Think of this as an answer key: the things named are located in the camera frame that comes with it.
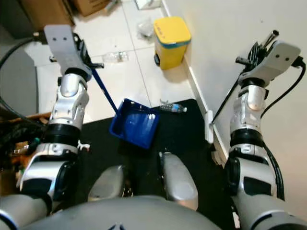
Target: wire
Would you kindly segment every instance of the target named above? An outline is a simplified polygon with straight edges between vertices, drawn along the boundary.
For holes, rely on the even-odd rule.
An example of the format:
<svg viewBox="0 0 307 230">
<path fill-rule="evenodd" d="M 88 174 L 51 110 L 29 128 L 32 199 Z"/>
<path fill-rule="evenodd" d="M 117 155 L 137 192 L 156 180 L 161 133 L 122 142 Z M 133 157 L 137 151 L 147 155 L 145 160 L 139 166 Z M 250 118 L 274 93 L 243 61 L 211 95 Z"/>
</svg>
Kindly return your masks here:
<svg viewBox="0 0 307 230">
<path fill-rule="evenodd" d="M 13 48 L 11 48 L 4 56 L 3 58 L 0 60 L 0 70 L 2 68 L 2 66 L 4 65 L 4 63 L 6 62 L 6 60 L 11 56 L 11 54 L 16 51 L 19 47 L 27 44 L 27 43 L 30 43 L 32 42 L 34 39 L 33 38 L 28 38 L 20 43 L 18 43 L 17 45 L 15 45 Z M 24 115 L 16 112 L 15 110 L 13 110 L 5 101 L 4 99 L 1 97 L 0 95 L 0 103 L 8 110 L 10 111 L 11 113 L 15 114 L 16 116 L 20 117 L 22 120 L 24 121 L 27 121 L 29 123 L 32 123 L 33 125 L 35 126 L 38 126 L 38 127 L 44 127 L 43 125 L 39 124 L 39 123 L 36 123 L 35 121 L 33 120 L 30 120 L 29 118 L 25 117 Z"/>
<path fill-rule="evenodd" d="M 237 85 L 238 85 L 238 79 L 235 81 L 234 85 L 231 87 L 230 91 L 227 93 L 227 95 L 226 95 L 225 99 L 223 100 L 223 102 L 222 102 L 220 108 L 219 108 L 218 111 L 216 112 L 216 114 L 215 114 L 215 116 L 214 116 L 214 118 L 213 118 L 211 124 L 214 123 L 215 119 L 218 117 L 218 115 L 220 114 L 220 112 L 221 112 L 222 109 L 224 108 L 225 104 L 227 103 L 229 97 L 232 95 L 233 91 L 236 89 Z"/>
<path fill-rule="evenodd" d="M 299 77 L 297 78 L 297 80 L 294 82 L 294 84 L 286 91 L 284 92 L 279 98 L 277 98 L 275 101 L 273 101 L 268 107 L 265 108 L 265 110 L 263 111 L 263 113 L 261 114 L 261 118 L 265 115 L 265 113 L 273 106 L 275 105 L 277 102 L 279 102 L 281 99 L 283 99 L 292 89 L 295 88 L 295 86 L 297 86 L 297 84 L 302 80 L 305 71 L 306 71 L 306 64 L 304 62 L 301 62 L 300 66 L 302 67 L 302 72 L 299 75 Z"/>
<path fill-rule="evenodd" d="M 266 144 L 263 142 L 263 147 L 267 151 L 268 157 L 270 158 L 270 161 L 272 163 L 272 167 L 274 169 L 275 175 L 276 175 L 276 187 L 277 187 L 277 198 L 284 201 L 284 187 L 283 187 L 283 176 L 282 172 L 279 168 L 279 165 L 277 163 L 277 160 L 275 159 L 274 155 L 270 151 L 270 149 L 266 146 Z"/>
</svg>

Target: blue handle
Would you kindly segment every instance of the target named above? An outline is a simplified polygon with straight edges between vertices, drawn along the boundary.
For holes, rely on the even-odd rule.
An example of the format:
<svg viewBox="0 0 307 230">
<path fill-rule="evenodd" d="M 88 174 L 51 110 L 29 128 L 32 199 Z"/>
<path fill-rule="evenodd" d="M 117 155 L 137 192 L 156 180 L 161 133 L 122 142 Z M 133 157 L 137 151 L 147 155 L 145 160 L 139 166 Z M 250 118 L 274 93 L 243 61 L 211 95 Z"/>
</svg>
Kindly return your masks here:
<svg viewBox="0 0 307 230">
<path fill-rule="evenodd" d="M 112 98 L 110 97 L 110 94 L 107 92 L 105 85 L 102 83 L 97 71 L 95 69 L 92 69 L 93 77 L 95 78 L 96 82 L 98 83 L 99 87 L 101 88 L 102 92 L 105 94 L 107 100 L 109 101 L 110 105 L 114 109 L 117 116 L 119 116 L 119 111 L 116 108 Z"/>
</svg>

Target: white tile floor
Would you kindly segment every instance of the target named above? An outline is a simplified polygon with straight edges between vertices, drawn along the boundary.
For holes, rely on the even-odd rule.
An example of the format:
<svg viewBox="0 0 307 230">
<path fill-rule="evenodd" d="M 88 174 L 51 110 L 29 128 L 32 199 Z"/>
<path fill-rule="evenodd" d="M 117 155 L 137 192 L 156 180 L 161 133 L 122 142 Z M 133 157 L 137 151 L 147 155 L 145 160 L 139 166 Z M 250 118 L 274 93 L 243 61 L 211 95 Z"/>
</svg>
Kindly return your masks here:
<svg viewBox="0 0 307 230">
<path fill-rule="evenodd" d="M 129 55 L 126 62 L 105 63 L 105 68 L 98 70 L 116 106 L 124 98 L 149 107 L 158 106 L 160 99 L 176 102 L 194 98 L 183 66 L 162 71 L 154 63 L 153 41 L 137 37 L 138 22 L 161 17 L 161 9 L 139 11 L 133 0 L 123 0 L 109 15 L 100 11 L 75 17 L 74 32 L 85 40 L 92 62 L 102 62 L 101 56 L 107 52 L 127 51 Z M 49 62 L 48 46 L 30 44 L 25 50 L 37 66 L 39 111 L 50 112 L 56 99 L 59 65 Z M 114 116 L 94 79 L 88 82 L 88 93 L 85 123 Z"/>
</svg>

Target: bottle label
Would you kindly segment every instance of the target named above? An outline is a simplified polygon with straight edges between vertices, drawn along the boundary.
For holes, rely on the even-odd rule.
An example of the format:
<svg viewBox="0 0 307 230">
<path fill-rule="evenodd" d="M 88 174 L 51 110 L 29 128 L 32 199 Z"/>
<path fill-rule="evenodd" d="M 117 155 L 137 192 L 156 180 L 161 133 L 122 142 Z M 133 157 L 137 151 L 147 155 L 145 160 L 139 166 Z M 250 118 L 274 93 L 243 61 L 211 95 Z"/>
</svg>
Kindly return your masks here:
<svg viewBox="0 0 307 230">
<path fill-rule="evenodd" d="M 173 104 L 172 112 L 176 113 L 179 110 L 179 104 Z"/>
</svg>

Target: yellow bin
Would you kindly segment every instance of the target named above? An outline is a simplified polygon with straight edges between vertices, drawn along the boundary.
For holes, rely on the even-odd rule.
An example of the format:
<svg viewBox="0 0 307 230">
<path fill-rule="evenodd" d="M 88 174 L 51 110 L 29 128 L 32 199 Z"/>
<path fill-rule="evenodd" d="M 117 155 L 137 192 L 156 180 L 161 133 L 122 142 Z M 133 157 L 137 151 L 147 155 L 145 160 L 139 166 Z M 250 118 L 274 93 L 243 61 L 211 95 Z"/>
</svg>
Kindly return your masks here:
<svg viewBox="0 0 307 230">
<path fill-rule="evenodd" d="M 178 66 L 191 41 L 191 34 L 182 18 L 161 18 L 154 22 L 154 61 L 161 69 Z"/>
</svg>

